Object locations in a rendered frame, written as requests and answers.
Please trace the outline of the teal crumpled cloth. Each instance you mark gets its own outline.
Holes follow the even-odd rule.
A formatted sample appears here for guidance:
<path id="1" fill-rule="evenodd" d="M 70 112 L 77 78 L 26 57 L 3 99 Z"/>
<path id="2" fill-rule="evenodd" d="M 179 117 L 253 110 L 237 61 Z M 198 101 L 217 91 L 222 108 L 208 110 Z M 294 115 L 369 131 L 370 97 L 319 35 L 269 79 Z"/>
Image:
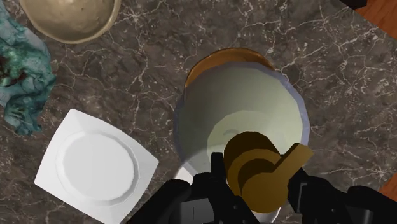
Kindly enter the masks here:
<path id="1" fill-rule="evenodd" d="M 0 106 L 17 134 L 41 130 L 38 116 L 55 80 L 44 42 L 16 22 L 0 0 Z"/>

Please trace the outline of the brown measuring cup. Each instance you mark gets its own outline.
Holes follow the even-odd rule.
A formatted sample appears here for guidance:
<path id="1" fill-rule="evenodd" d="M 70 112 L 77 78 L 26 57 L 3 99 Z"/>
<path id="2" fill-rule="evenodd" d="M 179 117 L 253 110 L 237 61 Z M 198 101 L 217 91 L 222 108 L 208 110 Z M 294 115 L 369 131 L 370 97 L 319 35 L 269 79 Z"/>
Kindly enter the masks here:
<path id="1" fill-rule="evenodd" d="M 295 143 L 280 155 L 259 132 L 237 134 L 223 152 L 228 185 L 250 210 L 271 213 L 287 201 L 289 179 L 313 154 L 308 146 Z"/>

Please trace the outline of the white square plate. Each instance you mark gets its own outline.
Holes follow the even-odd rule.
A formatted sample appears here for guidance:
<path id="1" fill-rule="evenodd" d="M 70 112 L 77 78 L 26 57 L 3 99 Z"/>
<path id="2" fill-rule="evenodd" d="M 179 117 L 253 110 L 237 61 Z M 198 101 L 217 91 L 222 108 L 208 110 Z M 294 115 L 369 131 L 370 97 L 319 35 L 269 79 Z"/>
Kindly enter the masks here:
<path id="1" fill-rule="evenodd" d="M 120 224 L 147 189 L 158 160 L 116 127 L 70 109 L 35 185 L 104 224 Z"/>

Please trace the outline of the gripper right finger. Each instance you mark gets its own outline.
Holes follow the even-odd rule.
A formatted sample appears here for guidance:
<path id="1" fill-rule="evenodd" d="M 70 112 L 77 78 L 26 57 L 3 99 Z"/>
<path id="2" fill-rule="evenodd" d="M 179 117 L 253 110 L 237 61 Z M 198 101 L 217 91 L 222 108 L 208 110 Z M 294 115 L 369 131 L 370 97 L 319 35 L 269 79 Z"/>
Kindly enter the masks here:
<path id="1" fill-rule="evenodd" d="M 288 202 L 302 224 L 397 224 L 397 202 L 367 186 L 343 192 L 303 169 L 289 180 Z"/>

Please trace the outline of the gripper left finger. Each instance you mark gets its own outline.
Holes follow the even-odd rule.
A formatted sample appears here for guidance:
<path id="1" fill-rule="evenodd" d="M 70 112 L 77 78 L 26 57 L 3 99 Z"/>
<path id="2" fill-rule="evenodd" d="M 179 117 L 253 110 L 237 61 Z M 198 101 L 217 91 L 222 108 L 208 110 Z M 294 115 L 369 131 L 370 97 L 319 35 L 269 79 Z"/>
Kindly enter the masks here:
<path id="1" fill-rule="evenodd" d="M 211 154 L 211 171 L 193 182 L 166 181 L 126 224 L 260 224 L 226 183 L 223 154 Z"/>

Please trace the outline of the orange bowl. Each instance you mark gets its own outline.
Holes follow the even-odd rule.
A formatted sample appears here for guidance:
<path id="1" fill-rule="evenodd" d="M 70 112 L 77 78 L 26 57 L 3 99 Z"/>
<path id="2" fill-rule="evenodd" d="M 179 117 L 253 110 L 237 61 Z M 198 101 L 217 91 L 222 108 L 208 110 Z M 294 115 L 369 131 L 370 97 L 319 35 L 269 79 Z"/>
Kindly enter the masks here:
<path id="1" fill-rule="evenodd" d="M 213 52 L 197 62 L 188 73 L 184 87 L 204 71 L 229 62 L 257 62 L 272 70 L 274 66 L 260 53 L 248 48 L 224 48 Z"/>

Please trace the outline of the beige bowl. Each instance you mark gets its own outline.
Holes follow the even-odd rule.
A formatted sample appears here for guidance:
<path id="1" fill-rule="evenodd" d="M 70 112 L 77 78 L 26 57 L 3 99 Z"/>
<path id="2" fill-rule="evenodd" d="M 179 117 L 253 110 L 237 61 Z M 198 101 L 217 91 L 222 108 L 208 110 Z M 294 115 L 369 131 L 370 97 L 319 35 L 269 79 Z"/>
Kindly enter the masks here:
<path id="1" fill-rule="evenodd" d="M 104 34 L 114 24 L 122 0 L 20 0 L 31 24 L 66 44 L 80 44 Z"/>

